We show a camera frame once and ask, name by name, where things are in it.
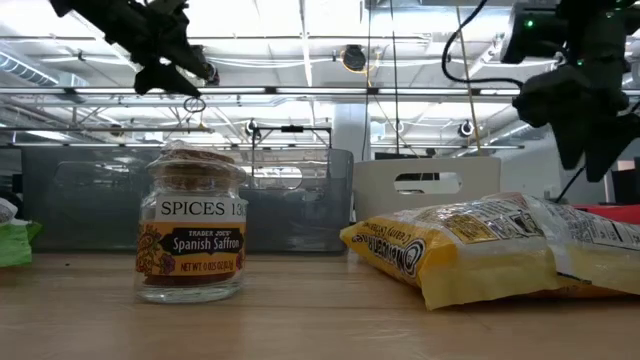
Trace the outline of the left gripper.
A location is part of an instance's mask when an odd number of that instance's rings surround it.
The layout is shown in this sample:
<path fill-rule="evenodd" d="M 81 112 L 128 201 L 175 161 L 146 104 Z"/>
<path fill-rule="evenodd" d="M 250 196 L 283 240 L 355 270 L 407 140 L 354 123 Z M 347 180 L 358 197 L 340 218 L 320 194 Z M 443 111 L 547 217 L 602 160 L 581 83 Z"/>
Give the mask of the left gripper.
<path fill-rule="evenodd" d="M 161 63 L 143 67 L 134 80 L 137 94 L 162 89 L 200 97 L 201 92 L 189 81 L 209 83 L 213 66 L 202 45 L 188 43 L 189 19 L 184 13 L 188 7 L 187 0 L 69 0 L 70 11 L 102 31 L 107 43 L 127 50 L 133 62 L 148 65 L 166 58 L 176 63 L 176 67 Z"/>

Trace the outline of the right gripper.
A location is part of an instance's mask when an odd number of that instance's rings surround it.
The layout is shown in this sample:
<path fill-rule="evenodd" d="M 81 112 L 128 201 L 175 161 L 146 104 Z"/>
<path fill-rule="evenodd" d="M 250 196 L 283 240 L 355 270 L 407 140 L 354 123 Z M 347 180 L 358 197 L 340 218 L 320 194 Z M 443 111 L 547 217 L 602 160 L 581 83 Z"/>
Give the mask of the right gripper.
<path fill-rule="evenodd" d="M 564 63 L 520 86 L 512 105 L 523 121 L 541 127 L 567 113 L 582 111 L 596 117 L 614 117 L 629 105 L 621 82 L 630 71 L 625 59 L 626 38 L 640 28 L 640 9 L 635 2 L 557 3 L 558 15 L 567 21 L 567 40 L 555 55 L 562 55 Z M 574 169 L 584 152 L 588 126 L 555 122 L 551 128 L 562 167 Z M 587 180 L 599 182 L 636 138 L 640 138 L 640 116 L 635 113 L 596 123 L 585 150 Z"/>

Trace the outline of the green red ramen packet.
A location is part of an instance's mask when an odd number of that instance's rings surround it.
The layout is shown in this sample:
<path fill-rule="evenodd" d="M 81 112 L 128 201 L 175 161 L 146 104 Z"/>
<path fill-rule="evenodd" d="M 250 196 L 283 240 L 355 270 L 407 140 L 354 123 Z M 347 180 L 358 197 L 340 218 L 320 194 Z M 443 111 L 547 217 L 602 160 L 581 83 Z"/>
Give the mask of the green red ramen packet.
<path fill-rule="evenodd" d="M 32 261 L 31 242 L 42 225 L 19 220 L 18 208 L 0 198 L 0 268 L 29 264 Z"/>

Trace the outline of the black monitor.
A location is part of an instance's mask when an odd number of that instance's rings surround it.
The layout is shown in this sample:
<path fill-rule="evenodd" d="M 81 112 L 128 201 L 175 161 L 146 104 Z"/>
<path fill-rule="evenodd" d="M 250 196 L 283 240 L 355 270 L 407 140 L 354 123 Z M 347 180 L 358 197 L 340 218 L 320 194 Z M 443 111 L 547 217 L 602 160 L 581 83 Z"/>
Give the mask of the black monitor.
<path fill-rule="evenodd" d="M 614 199 L 617 204 L 640 204 L 640 171 L 621 170 L 612 172 Z"/>

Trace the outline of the long ceiling light bar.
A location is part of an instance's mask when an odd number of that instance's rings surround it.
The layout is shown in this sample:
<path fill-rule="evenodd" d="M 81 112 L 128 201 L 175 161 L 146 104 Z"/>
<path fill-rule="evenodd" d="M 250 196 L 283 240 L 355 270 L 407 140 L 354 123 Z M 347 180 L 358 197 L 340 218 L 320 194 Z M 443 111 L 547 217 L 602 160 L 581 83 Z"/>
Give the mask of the long ceiling light bar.
<path fill-rule="evenodd" d="M 202 95 L 433 95 L 453 96 L 468 93 L 463 88 L 353 88 L 353 87 L 204 87 Z M 115 87 L 0 87 L 2 95 L 134 95 L 133 88 Z"/>

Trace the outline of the yellow ramen noodle packet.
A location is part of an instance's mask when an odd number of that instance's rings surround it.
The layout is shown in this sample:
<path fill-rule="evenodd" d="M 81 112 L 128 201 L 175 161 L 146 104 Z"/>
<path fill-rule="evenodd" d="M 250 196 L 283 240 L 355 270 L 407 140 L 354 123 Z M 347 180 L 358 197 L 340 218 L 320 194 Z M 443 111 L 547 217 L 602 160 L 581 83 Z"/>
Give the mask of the yellow ramen noodle packet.
<path fill-rule="evenodd" d="M 640 220 L 521 193 L 378 215 L 341 240 L 429 310 L 515 296 L 640 296 Z"/>

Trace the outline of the white building column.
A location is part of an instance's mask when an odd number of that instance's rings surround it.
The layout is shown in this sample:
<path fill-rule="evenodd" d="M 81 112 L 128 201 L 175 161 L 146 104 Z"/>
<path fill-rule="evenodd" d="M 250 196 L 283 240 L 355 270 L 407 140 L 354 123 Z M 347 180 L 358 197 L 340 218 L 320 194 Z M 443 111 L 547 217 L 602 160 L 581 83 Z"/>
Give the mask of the white building column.
<path fill-rule="evenodd" d="M 354 161 L 368 161 L 371 155 L 368 111 L 364 103 L 334 106 L 332 121 L 333 147 L 353 154 Z"/>

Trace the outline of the white plastic bin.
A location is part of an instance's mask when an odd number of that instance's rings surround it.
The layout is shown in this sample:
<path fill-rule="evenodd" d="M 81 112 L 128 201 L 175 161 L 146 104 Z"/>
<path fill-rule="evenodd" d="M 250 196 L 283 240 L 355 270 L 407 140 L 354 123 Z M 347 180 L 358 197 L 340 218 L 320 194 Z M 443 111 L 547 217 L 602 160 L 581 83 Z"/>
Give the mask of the white plastic bin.
<path fill-rule="evenodd" d="M 356 219 L 466 202 L 500 191 L 495 157 L 376 160 L 354 165 Z"/>

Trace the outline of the black metal stand frame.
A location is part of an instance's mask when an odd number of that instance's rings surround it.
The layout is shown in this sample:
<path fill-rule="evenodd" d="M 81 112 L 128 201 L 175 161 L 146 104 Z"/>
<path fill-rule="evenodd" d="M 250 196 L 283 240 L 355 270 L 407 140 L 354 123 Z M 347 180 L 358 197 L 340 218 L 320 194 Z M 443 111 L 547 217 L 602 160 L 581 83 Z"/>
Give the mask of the black metal stand frame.
<path fill-rule="evenodd" d="M 279 132 L 283 134 L 300 134 L 304 132 L 310 132 L 320 141 L 317 143 L 266 143 L 266 139 L 273 133 Z M 326 149 L 333 148 L 333 131 L 331 127 L 319 127 L 319 126 L 303 126 L 303 125 L 282 125 L 282 126 L 254 126 L 251 133 L 251 145 L 252 150 L 256 148 L 321 148 Z"/>

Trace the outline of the grey ventilation duct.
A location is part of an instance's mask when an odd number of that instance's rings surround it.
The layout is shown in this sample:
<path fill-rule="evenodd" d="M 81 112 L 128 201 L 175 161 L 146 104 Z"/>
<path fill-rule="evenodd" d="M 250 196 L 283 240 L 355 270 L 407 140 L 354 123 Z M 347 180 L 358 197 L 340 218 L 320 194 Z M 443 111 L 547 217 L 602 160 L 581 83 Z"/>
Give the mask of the grey ventilation duct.
<path fill-rule="evenodd" d="M 0 52 L 0 71 L 19 77 L 36 86 L 57 86 L 58 80 L 21 60 Z"/>

